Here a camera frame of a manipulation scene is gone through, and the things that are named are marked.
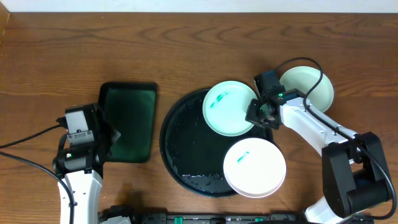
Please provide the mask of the white plate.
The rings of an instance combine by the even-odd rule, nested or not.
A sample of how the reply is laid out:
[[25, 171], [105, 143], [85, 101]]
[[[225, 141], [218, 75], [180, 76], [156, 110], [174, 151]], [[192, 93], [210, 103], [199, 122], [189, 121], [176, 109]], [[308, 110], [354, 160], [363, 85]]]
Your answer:
[[281, 187], [287, 166], [276, 145], [265, 139], [246, 138], [227, 151], [223, 172], [229, 186], [238, 194], [263, 198]]

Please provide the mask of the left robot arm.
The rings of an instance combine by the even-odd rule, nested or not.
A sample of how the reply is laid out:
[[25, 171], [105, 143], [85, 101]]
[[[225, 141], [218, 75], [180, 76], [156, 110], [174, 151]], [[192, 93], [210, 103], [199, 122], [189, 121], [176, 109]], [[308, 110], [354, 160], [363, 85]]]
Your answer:
[[67, 132], [53, 159], [61, 201], [60, 223], [98, 223], [98, 202], [115, 132], [97, 104], [72, 106], [62, 118]]

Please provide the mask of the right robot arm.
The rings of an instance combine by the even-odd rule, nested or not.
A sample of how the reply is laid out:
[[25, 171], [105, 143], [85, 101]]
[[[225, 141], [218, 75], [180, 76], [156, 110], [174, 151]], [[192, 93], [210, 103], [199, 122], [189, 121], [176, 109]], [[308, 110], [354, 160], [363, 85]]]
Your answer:
[[347, 129], [314, 107], [301, 91], [282, 87], [265, 90], [261, 99], [252, 99], [245, 119], [262, 128], [284, 125], [320, 153], [323, 198], [306, 209], [308, 221], [377, 220], [363, 212], [388, 201], [392, 208], [380, 219], [396, 212], [397, 193], [381, 141], [374, 133]]

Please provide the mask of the mint plate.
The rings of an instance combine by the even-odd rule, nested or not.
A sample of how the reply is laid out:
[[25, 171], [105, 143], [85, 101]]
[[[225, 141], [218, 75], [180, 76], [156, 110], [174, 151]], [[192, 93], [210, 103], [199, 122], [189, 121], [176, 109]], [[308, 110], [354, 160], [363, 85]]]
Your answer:
[[245, 117], [250, 102], [256, 99], [252, 88], [242, 82], [221, 82], [206, 93], [203, 117], [214, 132], [227, 137], [240, 136], [254, 126]]
[[[298, 89], [307, 93], [316, 84], [320, 71], [313, 67], [298, 66], [287, 70], [280, 78], [286, 90]], [[308, 99], [316, 109], [325, 112], [334, 99], [334, 89], [330, 79], [323, 74], [321, 82], [309, 94]]]

